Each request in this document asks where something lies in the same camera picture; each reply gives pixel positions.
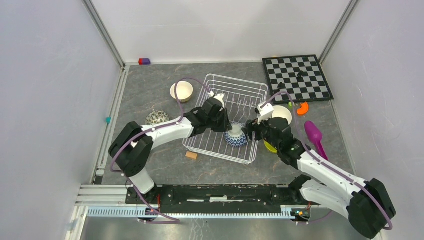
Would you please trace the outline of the yellow-green bowl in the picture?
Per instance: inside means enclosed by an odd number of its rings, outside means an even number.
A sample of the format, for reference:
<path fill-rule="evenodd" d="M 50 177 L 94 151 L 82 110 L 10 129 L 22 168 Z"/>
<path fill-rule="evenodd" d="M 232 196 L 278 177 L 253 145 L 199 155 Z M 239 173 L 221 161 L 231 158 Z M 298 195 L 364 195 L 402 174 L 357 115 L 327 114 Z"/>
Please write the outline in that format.
<path fill-rule="evenodd" d="M 267 141 L 263 141 L 263 143 L 264 143 L 264 145 L 265 145 L 265 148 L 266 148 L 269 152 L 271 152 L 271 153 L 273 153 L 273 154 L 276 154 L 276 153 L 278 152 L 278 150 L 277 150 L 275 147 L 273 147 L 270 143 L 268 143 Z"/>

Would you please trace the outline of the white bowl outside rack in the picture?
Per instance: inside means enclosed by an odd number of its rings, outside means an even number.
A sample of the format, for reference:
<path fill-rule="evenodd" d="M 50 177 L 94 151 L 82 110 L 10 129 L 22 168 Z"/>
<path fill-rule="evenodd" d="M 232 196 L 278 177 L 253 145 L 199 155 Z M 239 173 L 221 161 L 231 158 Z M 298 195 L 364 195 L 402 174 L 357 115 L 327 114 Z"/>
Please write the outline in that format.
<path fill-rule="evenodd" d="M 289 125 L 292 123 L 292 120 L 293 120 L 291 111 L 288 108 L 281 105 L 273 106 L 272 118 L 286 119 Z"/>

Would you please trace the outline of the blue patterned bowl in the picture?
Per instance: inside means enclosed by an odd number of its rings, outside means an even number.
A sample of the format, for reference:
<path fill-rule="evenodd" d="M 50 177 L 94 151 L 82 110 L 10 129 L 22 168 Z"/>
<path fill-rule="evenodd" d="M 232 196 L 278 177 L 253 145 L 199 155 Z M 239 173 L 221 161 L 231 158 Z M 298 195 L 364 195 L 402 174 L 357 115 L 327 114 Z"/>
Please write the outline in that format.
<path fill-rule="evenodd" d="M 247 137 L 243 132 L 243 126 L 239 123 L 233 123 L 232 129 L 224 133 L 224 139 L 232 147 L 243 147 L 248 143 Z"/>

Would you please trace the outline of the beige bowl with leaf motif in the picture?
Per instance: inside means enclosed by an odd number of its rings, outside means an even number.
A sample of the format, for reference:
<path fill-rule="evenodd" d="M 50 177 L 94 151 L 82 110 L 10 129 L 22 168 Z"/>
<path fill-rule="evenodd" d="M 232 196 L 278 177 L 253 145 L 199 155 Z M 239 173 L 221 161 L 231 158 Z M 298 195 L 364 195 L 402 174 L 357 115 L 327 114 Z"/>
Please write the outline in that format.
<path fill-rule="evenodd" d="M 181 103 L 188 102 L 194 92 L 193 86 L 187 81 L 180 81 L 177 84 L 176 95 Z"/>

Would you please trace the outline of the red floral pattern bowl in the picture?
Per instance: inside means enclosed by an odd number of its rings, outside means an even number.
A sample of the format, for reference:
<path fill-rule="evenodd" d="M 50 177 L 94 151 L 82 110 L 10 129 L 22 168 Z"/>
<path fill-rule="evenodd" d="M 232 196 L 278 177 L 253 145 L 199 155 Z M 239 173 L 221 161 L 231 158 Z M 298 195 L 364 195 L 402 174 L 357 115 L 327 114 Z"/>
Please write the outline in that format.
<path fill-rule="evenodd" d="M 145 118 L 146 125 L 156 125 L 170 121 L 169 115 L 163 110 L 154 110 Z"/>

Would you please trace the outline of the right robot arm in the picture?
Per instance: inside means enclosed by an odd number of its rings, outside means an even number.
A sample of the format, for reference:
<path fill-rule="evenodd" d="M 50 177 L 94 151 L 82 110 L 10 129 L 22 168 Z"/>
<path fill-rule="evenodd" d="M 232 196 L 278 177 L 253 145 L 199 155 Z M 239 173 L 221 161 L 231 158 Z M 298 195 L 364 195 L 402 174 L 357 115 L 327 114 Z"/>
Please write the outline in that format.
<path fill-rule="evenodd" d="M 393 229 L 396 210 L 386 186 L 376 178 L 365 180 L 348 173 L 319 156 L 293 136 L 286 119 L 249 120 L 243 132 L 251 140 L 271 144 L 283 163 L 303 173 L 290 184 L 288 196 L 293 203 L 308 201 L 328 208 L 368 239 Z"/>

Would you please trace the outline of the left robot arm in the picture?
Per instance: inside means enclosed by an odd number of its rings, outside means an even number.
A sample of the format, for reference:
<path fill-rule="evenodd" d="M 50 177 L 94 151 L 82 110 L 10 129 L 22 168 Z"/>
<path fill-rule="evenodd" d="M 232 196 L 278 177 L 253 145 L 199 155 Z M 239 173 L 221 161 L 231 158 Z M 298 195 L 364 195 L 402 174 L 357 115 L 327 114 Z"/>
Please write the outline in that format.
<path fill-rule="evenodd" d="M 206 130 L 224 133 L 231 130 L 225 108 L 224 94 L 208 98 L 202 106 L 185 113 L 183 117 L 155 125 L 128 123 L 112 142 L 108 153 L 124 176 L 138 189 L 138 197 L 145 204 L 157 198 L 155 183 L 146 164 L 151 151 L 179 139 L 189 139 Z"/>

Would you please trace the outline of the orange curved toy piece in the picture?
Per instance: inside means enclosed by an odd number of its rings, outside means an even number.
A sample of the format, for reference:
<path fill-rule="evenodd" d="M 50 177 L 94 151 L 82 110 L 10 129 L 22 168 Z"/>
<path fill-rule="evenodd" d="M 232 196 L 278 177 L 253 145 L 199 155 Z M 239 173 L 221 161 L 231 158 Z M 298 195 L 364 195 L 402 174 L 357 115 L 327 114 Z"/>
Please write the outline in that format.
<path fill-rule="evenodd" d="M 301 102 L 299 108 L 296 110 L 298 116 L 303 116 L 309 111 L 309 104 L 307 102 Z"/>

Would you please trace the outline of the purple plastic scoop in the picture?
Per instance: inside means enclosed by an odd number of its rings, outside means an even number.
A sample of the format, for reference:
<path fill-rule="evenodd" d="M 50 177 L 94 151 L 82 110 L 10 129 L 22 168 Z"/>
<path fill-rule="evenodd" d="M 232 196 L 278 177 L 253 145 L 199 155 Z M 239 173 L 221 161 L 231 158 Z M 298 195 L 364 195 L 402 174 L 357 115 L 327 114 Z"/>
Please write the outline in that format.
<path fill-rule="evenodd" d="M 325 160 L 328 160 L 328 156 L 321 143 L 323 139 L 322 132 L 312 121 L 309 120 L 305 122 L 304 129 L 309 141 L 315 146 L 317 153 Z"/>

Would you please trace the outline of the black chess piece lower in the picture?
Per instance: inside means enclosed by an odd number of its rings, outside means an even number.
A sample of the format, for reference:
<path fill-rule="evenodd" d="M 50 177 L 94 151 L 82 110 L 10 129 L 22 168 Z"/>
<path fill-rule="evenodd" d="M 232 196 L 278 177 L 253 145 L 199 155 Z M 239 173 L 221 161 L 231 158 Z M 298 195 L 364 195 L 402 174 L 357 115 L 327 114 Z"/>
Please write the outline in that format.
<path fill-rule="evenodd" d="M 280 82 L 277 86 L 278 89 L 285 89 L 285 84 L 283 82 Z"/>

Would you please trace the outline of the black chess piece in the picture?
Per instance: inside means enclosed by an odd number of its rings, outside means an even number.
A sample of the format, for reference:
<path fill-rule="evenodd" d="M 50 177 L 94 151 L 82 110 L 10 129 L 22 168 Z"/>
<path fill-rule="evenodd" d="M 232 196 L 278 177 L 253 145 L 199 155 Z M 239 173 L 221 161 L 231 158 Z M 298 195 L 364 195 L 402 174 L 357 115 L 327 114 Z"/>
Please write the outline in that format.
<path fill-rule="evenodd" d="M 285 84 L 283 82 L 280 82 L 277 86 L 278 89 L 285 89 Z"/>
<path fill-rule="evenodd" d="M 302 78 L 303 77 L 303 75 L 304 75 L 304 72 L 303 71 L 300 71 L 300 72 L 298 72 L 297 73 L 297 78 Z"/>

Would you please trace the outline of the small wooden block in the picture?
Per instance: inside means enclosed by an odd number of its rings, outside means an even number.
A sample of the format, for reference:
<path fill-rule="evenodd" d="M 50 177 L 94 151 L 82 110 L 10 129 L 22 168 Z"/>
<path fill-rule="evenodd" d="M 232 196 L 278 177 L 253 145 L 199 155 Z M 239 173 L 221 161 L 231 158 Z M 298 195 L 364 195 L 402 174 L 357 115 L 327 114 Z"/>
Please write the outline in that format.
<path fill-rule="evenodd" d="M 187 151 L 185 156 L 189 159 L 196 160 L 198 158 L 198 154 L 195 152 Z"/>

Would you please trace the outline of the black chess piece upper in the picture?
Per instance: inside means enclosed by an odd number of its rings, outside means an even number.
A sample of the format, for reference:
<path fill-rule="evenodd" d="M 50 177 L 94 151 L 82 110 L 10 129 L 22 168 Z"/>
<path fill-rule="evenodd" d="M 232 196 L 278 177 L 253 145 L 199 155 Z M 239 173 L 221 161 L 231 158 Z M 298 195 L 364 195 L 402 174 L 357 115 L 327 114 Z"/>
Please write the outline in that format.
<path fill-rule="evenodd" d="M 297 73 L 297 78 L 302 78 L 303 77 L 303 75 L 304 75 L 304 72 L 303 71 L 300 71 L 300 72 L 298 72 Z"/>

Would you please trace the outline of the black and white chessboard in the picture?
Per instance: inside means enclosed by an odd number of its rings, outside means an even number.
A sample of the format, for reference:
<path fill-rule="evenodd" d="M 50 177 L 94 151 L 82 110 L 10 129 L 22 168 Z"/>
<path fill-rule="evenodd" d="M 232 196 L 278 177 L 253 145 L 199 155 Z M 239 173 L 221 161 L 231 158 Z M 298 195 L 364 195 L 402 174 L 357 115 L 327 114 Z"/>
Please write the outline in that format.
<path fill-rule="evenodd" d="M 295 103 L 334 99 L 315 54 L 263 58 L 262 65 L 271 96 L 287 92 Z M 297 78 L 300 71 L 304 72 L 303 77 Z M 279 83 L 284 83 L 285 89 L 278 89 Z"/>

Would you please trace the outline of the red and purple block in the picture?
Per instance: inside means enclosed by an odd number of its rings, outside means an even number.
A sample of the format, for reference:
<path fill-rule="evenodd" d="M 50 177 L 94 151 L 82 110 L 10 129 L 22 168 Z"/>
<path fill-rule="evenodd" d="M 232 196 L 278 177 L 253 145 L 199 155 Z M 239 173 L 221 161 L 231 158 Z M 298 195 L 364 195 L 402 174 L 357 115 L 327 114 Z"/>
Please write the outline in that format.
<path fill-rule="evenodd" d="M 141 66 L 151 65 L 151 60 L 149 58 L 140 58 L 138 60 L 138 64 L 141 65 Z"/>

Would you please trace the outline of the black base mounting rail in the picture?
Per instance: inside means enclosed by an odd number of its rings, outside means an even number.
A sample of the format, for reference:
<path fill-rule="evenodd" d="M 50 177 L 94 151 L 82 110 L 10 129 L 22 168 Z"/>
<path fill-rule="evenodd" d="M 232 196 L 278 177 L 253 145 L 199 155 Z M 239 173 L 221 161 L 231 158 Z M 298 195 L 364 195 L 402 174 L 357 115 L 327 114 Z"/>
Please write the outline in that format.
<path fill-rule="evenodd" d="M 157 185 L 144 194 L 163 214 L 276 214 L 281 206 L 314 206 L 287 185 Z"/>

